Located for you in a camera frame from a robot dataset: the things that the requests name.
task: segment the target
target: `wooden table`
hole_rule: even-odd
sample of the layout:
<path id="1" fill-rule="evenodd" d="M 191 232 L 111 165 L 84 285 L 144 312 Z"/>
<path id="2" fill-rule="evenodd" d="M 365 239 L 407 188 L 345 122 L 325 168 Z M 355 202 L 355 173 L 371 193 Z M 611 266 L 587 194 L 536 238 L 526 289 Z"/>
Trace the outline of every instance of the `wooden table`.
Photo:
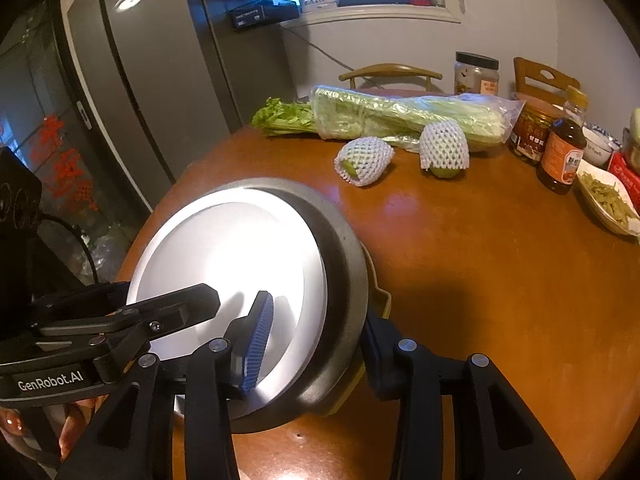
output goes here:
<path id="1" fill-rule="evenodd" d="M 548 191 L 505 148 L 474 156 L 451 181 L 396 150 L 383 180 L 359 189 L 334 171 L 341 146 L 243 128 L 187 169 L 140 231 L 120 278 L 130 278 L 169 216 L 214 187 L 257 176 L 307 184 L 369 248 L 402 333 L 443 356 L 489 355 L 577 479 L 598 478 L 640 413 L 637 243 L 606 231 L 575 190 Z M 361 381 L 334 416 L 235 436 L 238 465 L 251 480 L 383 480 L 397 415 Z M 178 432 L 176 478 L 180 446 Z"/>

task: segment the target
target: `white wall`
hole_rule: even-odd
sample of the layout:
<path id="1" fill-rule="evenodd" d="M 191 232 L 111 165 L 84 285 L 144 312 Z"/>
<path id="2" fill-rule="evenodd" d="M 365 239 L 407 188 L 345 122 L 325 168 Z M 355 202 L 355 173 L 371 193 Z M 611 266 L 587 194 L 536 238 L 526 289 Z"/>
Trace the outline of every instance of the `white wall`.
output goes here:
<path id="1" fill-rule="evenodd" d="M 453 89 L 457 50 L 500 60 L 500 95 L 513 90 L 513 58 L 536 60 L 578 78 L 590 94 L 588 119 L 620 136 L 640 106 L 640 59 L 602 0 L 465 0 L 462 24 L 399 18 L 319 23 L 294 31 L 341 62 L 359 68 L 402 62 L 441 72 Z M 316 84 L 348 86 L 344 68 L 286 30 L 299 96 Z"/>

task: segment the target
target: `wooden chair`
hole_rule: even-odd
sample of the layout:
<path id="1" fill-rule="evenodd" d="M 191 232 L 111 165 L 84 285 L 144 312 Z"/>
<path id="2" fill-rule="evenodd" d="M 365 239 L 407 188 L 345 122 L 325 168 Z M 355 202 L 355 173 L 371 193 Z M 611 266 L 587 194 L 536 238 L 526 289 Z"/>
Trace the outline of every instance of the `wooden chair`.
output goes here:
<path id="1" fill-rule="evenodd" d="M 377 65 L 370 65 L 353 72 L 347 72 L 342 74 L 338 79 L 340 81 L 350 81 L 351 89 L 356 89 L 357 77 L 411 77 L 419 76 L 427 78 L 424 87 L 427 91 L 431 91 L 431 79 L 442 80 L 442 74 L 432 72 L 431 70 L 425 70 L 423 68 L 417 68 L 415 66 L 400 65 L 396 63 L 381 63 Z"/>
<path id="2" fill-rule="evenodd" d="M 547 103 L 562 106 L 564 104 L 564 96 L 527 84 L 526 78 L 530 77 L 535 81 L 540 81 L 563 91 L 568 86 L 580 89 L 580 81 L 542 63 L 536 63 L 523 57 L 515 57 L 513 64 L 516 69 L 516 92 L 533 95 L 533 97 L 542 99 Z M 543 71 L 551 74 L 551 78 L 545 75 Z"/>

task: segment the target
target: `plastic bag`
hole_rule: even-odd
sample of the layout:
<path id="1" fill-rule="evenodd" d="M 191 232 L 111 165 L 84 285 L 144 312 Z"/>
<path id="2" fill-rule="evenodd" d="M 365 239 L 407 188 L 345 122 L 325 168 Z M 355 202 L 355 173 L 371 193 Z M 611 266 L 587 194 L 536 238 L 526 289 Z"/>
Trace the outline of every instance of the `plastic bag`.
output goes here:
<path id="1" fill-rule="evenodd" d="M 417 153 L 424 127 L 449 120 L 462 128 L 470 151 L 506 142 L 524 102 L 477 94 L 390 98 L 317 86 L 311 105 L 323 139 L 380 137 Z"/>

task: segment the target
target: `bottle label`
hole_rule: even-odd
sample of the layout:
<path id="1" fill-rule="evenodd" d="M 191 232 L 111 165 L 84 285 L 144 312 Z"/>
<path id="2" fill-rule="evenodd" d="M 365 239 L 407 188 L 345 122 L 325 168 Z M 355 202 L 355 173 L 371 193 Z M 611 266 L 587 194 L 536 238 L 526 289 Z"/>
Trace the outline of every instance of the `bottle label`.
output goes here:
<path id="1" fill-rule="evenodd" d="M 551 132 L 546 142 L 545 155 L 542 157 L 542 169 L 563 184 L 572 184 L 583 153 L 584 150 L 576 148 Z"/>
<path id="2" fill-rule="evenodd" d="M 482 79 L 480 82 L 480 95 L 498 95 L 498 82 Z"/>

